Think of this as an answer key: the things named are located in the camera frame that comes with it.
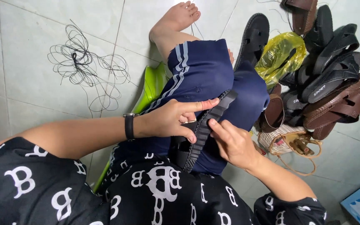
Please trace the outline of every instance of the yellow plastic bag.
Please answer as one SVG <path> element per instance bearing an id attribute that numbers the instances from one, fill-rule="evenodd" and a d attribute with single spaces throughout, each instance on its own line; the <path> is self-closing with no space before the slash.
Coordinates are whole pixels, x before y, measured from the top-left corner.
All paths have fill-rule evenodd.
<path id="1" fill-rule="evenodd" d="M 296 49 L 296 53 L 284 63 L 293 49 Z M 306 54 L 305 42 L 299 35 L 294 32 L 282 33 L 268 41 L 255 70 L 270 89 L 283 75 L 299 69 Z"/>

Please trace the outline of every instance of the black watch strap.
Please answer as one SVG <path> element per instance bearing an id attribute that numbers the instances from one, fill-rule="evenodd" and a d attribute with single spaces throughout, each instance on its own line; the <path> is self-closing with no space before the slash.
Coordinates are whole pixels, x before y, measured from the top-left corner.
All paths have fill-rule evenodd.
<path id="1" fill-rule="evenodd" d="M 126 133 L 127 140 L 134 139 L 133 120 L 133 115 L 128 115 L 124 117 L 124 131 Z"/>

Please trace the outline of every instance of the navy blue shorts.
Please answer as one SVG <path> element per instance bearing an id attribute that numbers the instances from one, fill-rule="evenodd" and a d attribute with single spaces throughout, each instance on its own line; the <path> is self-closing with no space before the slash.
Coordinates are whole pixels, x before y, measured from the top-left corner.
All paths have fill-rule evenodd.
<path id="1" fill-rule="evenodd" d="M 221 120 L 228 120 L 244 130 L 251 130 L 260 113 L 269 104 L 265 81 L 248 62 L 242 62 L 236 72 L 230 62 L 227 44 L 218 41 L 192 41 L 179 44 L 169 54 L 168 67 L 173 77 L 161 96 L 142 114 L 166 104 L 171 99 L 179 102 L 197 102 L 214 99 L 227 89 L 238 93 L 236 100 L 224 112 Z M 170 137 L 149 137 L 125 141 L 114 147 L 111 165 L 134 154 L 167 155 Z M 227 162 L 219 155 L 215 140 L 208 138 L 193 171 L 221 175 Z"/>

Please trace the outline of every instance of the person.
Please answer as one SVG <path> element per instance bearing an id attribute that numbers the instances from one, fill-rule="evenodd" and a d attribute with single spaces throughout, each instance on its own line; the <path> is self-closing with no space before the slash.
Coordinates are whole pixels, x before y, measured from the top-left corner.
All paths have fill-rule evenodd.
<path id="1" fill-rule="evenodd" d="M 265 82 L 248 61 L 233 72 L 225 40 L 180 32 L 200 15 L 194 3 L 179 3 L 152 28 L 173 78 L 132 117 L 131 134 L 126 118 L 110 117 L 47 123 L 0 142 L 0 224 L 324 224 L 325 209 L 310 187 L 251 141 L 248 130 L 268 102 Z M 180 124 L 216 106 L 228 89 L 238 97 L 220 122 L 209 120 L 212 137 L 193 171 L 183 171 L 167 157 L 170 136 L 195 143 Z M 79 159 L 117 143 L 94 193 Z M 220 176 L 227 162 L 270 189 L 254 212 Z"/>

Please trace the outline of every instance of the wristwatch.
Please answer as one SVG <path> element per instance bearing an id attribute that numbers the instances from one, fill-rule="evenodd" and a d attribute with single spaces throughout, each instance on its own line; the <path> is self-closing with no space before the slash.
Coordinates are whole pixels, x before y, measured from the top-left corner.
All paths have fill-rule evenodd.
<path id="1" fill-rule="evenodd" d="M 126 133 L 127 140 L 134 140 L 133 120 L 138 116 L 137 113 L 125 113 L 124 117 L 124 131 Z"/>

